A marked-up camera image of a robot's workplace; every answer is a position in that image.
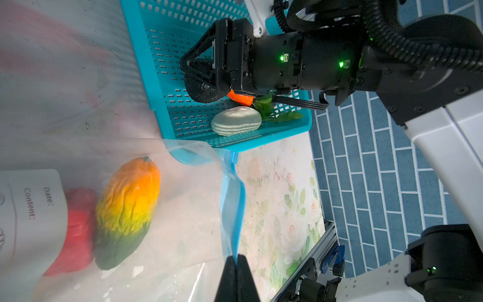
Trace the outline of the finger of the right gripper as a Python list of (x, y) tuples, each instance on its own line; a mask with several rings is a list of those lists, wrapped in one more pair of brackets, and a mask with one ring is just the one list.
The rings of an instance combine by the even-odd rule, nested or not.
[(205, 34), (198, 40), (198, 42), (189, 49), (180, 60), (180, 68), (183, 72), (187, 72), (190, 68), (189, 63), (191, 60), (199, 57), (207, 49), (212, 47), (212, 42), (216, 38), (216, 26), (210, 26)]
[(188, 94), (216, 94), (217, 90), (194, 77), (191, 73), (184, 73), (184, 84)]

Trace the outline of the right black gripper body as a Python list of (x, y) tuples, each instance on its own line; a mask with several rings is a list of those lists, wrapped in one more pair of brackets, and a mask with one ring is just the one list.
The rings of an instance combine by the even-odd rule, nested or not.
[(347, 89), (362, 47), (359, 26), (254, 37), (246, 19), (216, 21), (211, 84), (239, 94)]

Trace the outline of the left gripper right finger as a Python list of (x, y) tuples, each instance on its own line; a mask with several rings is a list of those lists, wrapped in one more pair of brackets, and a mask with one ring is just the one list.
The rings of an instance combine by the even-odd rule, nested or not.
[(238, 255), (236, 263), (236, 300), (237, 302), (260, 302), (248, 260), (241, 254)]

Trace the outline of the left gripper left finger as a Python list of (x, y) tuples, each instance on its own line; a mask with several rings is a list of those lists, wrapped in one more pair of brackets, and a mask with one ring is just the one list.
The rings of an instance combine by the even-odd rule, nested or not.
[(226, 259), (214, 302), (238, 301), (237, 268), (233, 256)]

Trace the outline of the black toy avocado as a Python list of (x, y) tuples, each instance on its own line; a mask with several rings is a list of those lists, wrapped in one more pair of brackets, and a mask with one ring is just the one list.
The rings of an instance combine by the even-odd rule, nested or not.
[[(205, 73), (210, 73), (212, 70), (212, 61), (209, 59), (196, 59), (191, 65), (193, 68)], [(226, 97), (226, 93), (223, 93), (216, 88), (212, 88), (201, 82), (199, 79), (194, 78), (192, 75), (185, 74), (184, 83), (188, 95), (196, 103), (214, 103)]]

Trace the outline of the teal plastic basket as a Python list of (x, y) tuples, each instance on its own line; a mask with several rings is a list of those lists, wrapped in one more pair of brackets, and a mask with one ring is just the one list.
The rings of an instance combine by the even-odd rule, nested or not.
[(180, 58), (216, 20), (246, 18), (256, 36), (280, 33), (271, 17), (258, 17), (258, 1), (122, 1), (140, 73), (152, 111), (166, 140), (195, 140), (212, 148), (245, 152), (309, 131), (308, 109), (276, 105), (277, 112), (297, 111), (302, 117), (284, 123), (264, 122), (259, 129), (219, 136), (211, 130), (213, 117), (236, 103), (223, 98), (215, 103), (194, 102), (186, 92)]

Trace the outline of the red toy pepper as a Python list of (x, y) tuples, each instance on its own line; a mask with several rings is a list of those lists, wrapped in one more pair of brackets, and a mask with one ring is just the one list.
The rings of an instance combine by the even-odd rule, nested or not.
[(94, 260), (94, 212), (98, 195), (92, 189), (76, 188), (66, 191), (65, 197), (68, 216), (65, 242), (59, 256), (44, 273), (48, 277), (81, 271)]

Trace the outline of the clear zip top bag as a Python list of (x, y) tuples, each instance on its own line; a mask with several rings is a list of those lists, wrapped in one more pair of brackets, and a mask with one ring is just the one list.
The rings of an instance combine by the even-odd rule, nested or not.
[(238, 156), (207, 143), (1, 139), (2, 301), (214, 301), (236, 261)]

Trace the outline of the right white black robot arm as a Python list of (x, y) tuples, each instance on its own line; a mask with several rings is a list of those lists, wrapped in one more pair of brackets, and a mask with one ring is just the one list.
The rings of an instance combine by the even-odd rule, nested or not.
[(401, 26), (398, 1), (256, 2), (280, 35), (247, 20), (215, 21), (181, 57), (190, 97), (211, 103), (236, 93), (311, 110), (375, 92), (419, 147), (466, 218), (432, 226), (390, 263), (355, 278), (318, 281), (343, 268), (342, 248), (317, 249), (276, 301), (482, 300), (482, 33), (438, 15)]

